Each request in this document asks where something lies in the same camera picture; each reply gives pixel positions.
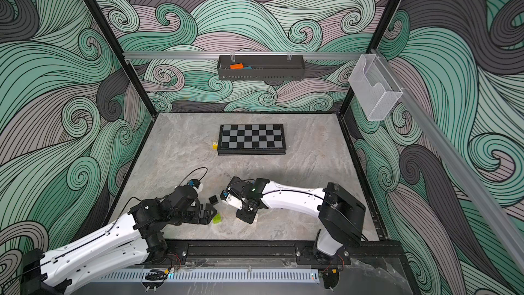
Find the black lego brick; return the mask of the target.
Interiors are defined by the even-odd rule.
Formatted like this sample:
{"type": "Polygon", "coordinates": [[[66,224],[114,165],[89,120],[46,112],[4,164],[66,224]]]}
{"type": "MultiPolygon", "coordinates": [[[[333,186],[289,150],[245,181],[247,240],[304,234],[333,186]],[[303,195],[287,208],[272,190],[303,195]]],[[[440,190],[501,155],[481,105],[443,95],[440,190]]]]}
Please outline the black lego brick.
{"type": "Polygon", "coordinates": [[[211,205],[214,206],[214,205],[216,205],[218,203],[218,198],[215,195],[213,195],[213,196],[211,196],[209,198],[209,201],[210,201],[211,205]]]}

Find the green lego brick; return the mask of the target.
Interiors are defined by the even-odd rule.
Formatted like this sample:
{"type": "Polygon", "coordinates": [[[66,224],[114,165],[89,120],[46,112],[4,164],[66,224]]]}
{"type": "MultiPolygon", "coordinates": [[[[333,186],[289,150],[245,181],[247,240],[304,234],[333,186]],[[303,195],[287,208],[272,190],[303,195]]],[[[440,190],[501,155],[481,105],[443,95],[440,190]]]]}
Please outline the green lego brick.
{"type": "Polygon", "coordinates": [[[213,218],[212,222],[213,224],[218,224],[222,221],[222,217],[220,213],[217,213],[216,216],[213,218]]]}

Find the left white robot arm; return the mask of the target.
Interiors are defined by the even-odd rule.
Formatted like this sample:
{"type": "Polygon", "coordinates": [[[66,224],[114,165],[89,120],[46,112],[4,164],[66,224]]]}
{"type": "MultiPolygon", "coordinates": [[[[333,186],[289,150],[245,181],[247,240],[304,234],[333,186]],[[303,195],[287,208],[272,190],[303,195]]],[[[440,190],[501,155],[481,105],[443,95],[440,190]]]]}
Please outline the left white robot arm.
{"type": "Polygon", "coordinates": [[[55,250],[34,249],[23,257],[21,294],[70,294],[114,271],[162,264],[169,257],[167,225],[208,225],[215,207],[202,204],[198,189],[179,186],[161,198],[143,199],[112,223],[55,250]]]}

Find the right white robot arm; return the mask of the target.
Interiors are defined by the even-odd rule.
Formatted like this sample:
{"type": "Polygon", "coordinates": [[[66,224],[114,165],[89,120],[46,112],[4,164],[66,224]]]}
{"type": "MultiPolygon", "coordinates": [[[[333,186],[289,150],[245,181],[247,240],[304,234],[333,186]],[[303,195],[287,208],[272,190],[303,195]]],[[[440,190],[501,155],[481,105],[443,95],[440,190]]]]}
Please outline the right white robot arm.
{"type": "Polygon", "coordinates": [[[285,209],[319,219],[323,227],[312,254],[320,264],[336,259],[342,247],[359,247],[367,239],[363,234],[365,205],[337,183],[300,188],[264,178],[233,178],[220,199],[236,208],[236,217],[248,224],[254,222],[260,209],[285,209]]]}

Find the black chessboard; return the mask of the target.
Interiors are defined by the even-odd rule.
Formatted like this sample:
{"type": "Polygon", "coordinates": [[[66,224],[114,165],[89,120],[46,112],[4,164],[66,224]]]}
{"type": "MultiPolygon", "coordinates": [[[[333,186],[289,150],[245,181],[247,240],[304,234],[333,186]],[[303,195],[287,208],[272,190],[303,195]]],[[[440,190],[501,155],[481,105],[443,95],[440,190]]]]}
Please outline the black chessboard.
{"type": "Polygon", "coordinates": [[[287,146],[283,124],[223,124],[217,152],[219,156],[284,155],[287,146]]]}

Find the orange block in tray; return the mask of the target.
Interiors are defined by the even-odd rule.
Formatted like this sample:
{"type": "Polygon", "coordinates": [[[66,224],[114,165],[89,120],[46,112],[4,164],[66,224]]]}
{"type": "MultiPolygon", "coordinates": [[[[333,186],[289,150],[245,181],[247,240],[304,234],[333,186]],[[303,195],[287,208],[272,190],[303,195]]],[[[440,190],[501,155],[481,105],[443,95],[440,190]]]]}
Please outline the orange block in tray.
{"type": "Polygon", "coordinates": [[[244,68],[244,64],[233,64],[233,65],[230,65],[230,69],[232,70],[241,70],[244,68]]]}

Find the black wall tray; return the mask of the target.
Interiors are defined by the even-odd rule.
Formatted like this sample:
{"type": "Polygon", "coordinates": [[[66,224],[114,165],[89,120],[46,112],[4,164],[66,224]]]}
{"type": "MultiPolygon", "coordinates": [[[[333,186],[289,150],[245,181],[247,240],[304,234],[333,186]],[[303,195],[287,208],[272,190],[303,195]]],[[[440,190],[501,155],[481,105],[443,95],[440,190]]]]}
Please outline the black wall tray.
{"type": "Polygon", "coordinates": [[[305,75],[302,56],[237,56],[232,60],[221,55],[217,70],[219,79],[224,81],[293,81],[302,80],[305,75]],[[244,64],[241,70],[232,70],[230,65],[244,64]]]}

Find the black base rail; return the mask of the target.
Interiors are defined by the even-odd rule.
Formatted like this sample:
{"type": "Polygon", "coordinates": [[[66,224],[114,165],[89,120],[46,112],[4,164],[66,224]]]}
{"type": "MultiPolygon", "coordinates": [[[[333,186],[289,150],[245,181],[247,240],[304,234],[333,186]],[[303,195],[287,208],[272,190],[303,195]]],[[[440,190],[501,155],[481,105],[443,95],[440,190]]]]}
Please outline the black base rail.
{"type": "Polygon", "coordinates": [[[169,258],[152,263],[146,259],[144,266],[168,265],[172,262],[189,266],[200,261],[244,259],[258,263],[264,259],[291,262],[299,266],[326,267],[350,265],[352,259],[367,264],[379,262],[394,266],[408,265],[404,250],[398,241],[383,240],[363,242],[359,247],[343,246],[332,257],[322,258],[314,250],[312,240],[174,240],[166,241],[169,258]]]}

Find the aluminium rail back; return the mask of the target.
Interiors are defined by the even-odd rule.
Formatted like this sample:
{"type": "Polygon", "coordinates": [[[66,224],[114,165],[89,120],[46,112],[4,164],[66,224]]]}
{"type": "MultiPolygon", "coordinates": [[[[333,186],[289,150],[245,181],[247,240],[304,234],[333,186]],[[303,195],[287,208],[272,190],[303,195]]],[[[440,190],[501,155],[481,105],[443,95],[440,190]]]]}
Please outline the aluminium rail back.
{"type": "Polygon", "coordinates": [[[217,60],[221,55],[234,60],[237,56],[302,56],[305,60],[357,60],[361,53],[348,52],[219,52],[219,51],[124,51],[126,60],[217,60]]]}

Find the aluminium rail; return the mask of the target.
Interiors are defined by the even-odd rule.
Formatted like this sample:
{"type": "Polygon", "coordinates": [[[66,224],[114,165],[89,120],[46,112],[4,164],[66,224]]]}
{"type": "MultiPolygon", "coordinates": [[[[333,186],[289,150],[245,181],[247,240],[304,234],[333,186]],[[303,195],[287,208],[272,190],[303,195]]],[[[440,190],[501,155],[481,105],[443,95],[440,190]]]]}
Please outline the aluminium rail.
{"type": "Polygon", "coordinates": [[[126,60],[217,60],[221,55],[234,60],[237,56],[302,56],[305,60],[357,60],[361,53],[348,52],[219,52],[219,51],[124,51],[126,60]]]}
{"type": "Polygon", "coordinates": [[[504,246],[507,253],[513,259],[520,271],[523,271],[523,235],[517,226],[510,220],[504,209],[497,203],[495,198],[484,187],[481,179],[470,168],[464,158],[453,146],[447,136],[433,121],[428,117],[424,109],[419,105],[408,86],[395,74],[387,59],[377,49],[372,49],[371,53],[376,54],[382,60],[383,69],[386,75],[396,83],[402,91],[401,100],[413,119],[426,135],[428,140],[433,143],[442,161],[446,164],[449,172],[463,187],[464,193],[477,207],[493,233],[504,246]]]}

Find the clear plastic wall holder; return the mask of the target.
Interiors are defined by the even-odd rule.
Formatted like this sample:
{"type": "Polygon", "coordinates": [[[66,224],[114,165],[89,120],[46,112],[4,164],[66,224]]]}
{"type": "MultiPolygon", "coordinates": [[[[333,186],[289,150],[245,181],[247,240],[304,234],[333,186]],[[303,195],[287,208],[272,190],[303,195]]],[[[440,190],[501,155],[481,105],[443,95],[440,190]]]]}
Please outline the clear plastic wall holder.
{"type": "Polygon", "coordinates": [[[387,59],[378,54],[362,54],[349,84],[369,121],[382,121],[403,95],[387,59]]]}

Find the black corner frame post left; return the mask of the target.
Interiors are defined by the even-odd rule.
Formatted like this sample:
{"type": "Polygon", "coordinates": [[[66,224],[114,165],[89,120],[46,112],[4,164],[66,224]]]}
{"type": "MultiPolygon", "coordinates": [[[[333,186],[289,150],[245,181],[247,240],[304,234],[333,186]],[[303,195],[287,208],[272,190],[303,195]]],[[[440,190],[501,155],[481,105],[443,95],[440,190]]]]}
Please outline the black corner frame post left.
{"type": "Polygon", "coordinates": [[[83,0],[85,5],[87,6],[88,10],[90,11],[91,15],[93,16],[96,24],[100,28],[102,35],[105,37],[106,41],[109,43],[110,48],[112,49],[113,53],[116,55],[118,62],[124,69],[124,72],[126,73],[127,77],[129,78],[130,82],[134,86],[135,90],[137,91],[139,97],[145,104],[146,109],[152,116],[153,120],[156,120],[158,117],[158,112],[154,108],[154,105],[150,101],[149,96],[147,95],[144,87],[141,84],[141,80],[139,79],[135,69],[131,64],[129,64],[125,58],[124,58],[124,51],[118,42],[116,36],[112,32],[109,23],[105,19],[102,10],[100,9],[99,5],[97,4],[96,0],[83,0]]]}

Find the black corner frame post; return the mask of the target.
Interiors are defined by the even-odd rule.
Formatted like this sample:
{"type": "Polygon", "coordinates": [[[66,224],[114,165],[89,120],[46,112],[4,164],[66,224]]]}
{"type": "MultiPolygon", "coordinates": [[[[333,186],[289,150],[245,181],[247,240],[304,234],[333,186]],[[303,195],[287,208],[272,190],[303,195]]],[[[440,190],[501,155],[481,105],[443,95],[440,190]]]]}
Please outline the black corner frame post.
{"type": "Polygon", "coordinates": [[[154,105],[150,101],[149,96],[147,95],[144,87],[141,84],[141,80],[139,79],[135,69],[131,64],[129,64],[125,58],[124,58],[124,51],[118,42],[116,36],[112,32],[109,23],[105,19],[102,10],[100,9],[99,5],[97,4],[96,0],[83,0],[85,5],[87,6],[88,10],[90,11],[91,15],[93,16],[96,24],[100,28],[102,35],[105,37],[106,41],[109,43],[110,48],[112,49],[113,53],[116,55],[118,62],[124,69],[124,72],[126,73],[127,77],[129,78],[130,82],[134,86],[135,90],[137,91],[139,97],[145,104],[146,109],[152,116],[153,120],[156,120],[158,117],[158,112],[154,108],[154,105]]]}
{"type": "MultiPolygon", "coordinates": [[[[365,54],[378,54],[379,53],[378,47],[383,39],[383,37],[386,34],[386,30],[388,29],[388,26],[392,22],[392,19],[394,17],[394,14],[396,13],[399,4],[401,3],[401,0],[387,0],[386,7],[384,10],[384,13],[382,14],[382,17],[379,21],[379,24],[377,26],[377,29],[375,30],[375,33],[372,36],[371,42],[368,45],[367,51],[365,54]]],[[[343,118],[347,115],[349,106],[351,104],[351,101],[356,98],[353,89],[350,86],[350,89],[346,95],[346,98],[341,106],[340,111],[338,112],[338,117],[343,118]]]]}

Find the aluminium rail right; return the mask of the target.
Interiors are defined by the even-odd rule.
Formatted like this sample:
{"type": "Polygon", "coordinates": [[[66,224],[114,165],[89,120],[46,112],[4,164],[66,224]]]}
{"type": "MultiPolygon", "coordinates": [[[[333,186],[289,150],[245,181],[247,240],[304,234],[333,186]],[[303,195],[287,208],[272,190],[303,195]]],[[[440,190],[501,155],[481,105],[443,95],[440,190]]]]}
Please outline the aluminium rail right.
{"type": "Polygon", "coordinates": [[[523,235],[517,226],[510,220],[504,209],[497,203],[495,198],[484,187],[481,179],[470,168],[464,158],[453,146],[447,136],[433,121],[428,117],[424,109],[419,105],[408,86],[395,74],[387,59],[377,49],[372,49],[371,53],[376,54],[382,60],[383,69],[386,75],[396,83],[402,91],[401,100],[413,119],[426,135],[428,140],[433,143],[442,161],[446,164],[449,172],[463,187],[464,193],[477,207],[493,233],[504,246],[507,253],[513,259],[520,271],[523,271],[523,235]]]}

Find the black corner frame post right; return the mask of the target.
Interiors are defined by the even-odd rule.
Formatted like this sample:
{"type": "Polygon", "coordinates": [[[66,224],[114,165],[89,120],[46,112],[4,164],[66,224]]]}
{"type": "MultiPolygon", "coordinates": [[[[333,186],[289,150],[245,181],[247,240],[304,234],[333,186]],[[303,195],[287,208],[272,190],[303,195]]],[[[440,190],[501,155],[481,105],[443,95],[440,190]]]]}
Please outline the black corner frame post right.
{"type": "MultiPolygon", "coordinates": [[[[388,26],[392,22],[392,19],[394,17],[394,14],[396,13],[399,4],[401,3],[401,0],[387,0],[386,7],[384,10],[384,13],[382,14],[382,17],[379,21],[379,24],[377,26],[377,29],[375,30],[375,33],[372,36],[371,42],[368,45],[367,51],[365,54],[378,54],[379,53],[378,47],[383,39],[383,37],[386,34],[386,30],[388,29],[388,26]]],[[[343,118],[347,115],[349,106],[351,104],[351,101],[356,98],[353,89],[350,86],[350,89],[346,95],[346,98],[341,106],[340,111],[338,112],[338,117],[343,118]]]]}

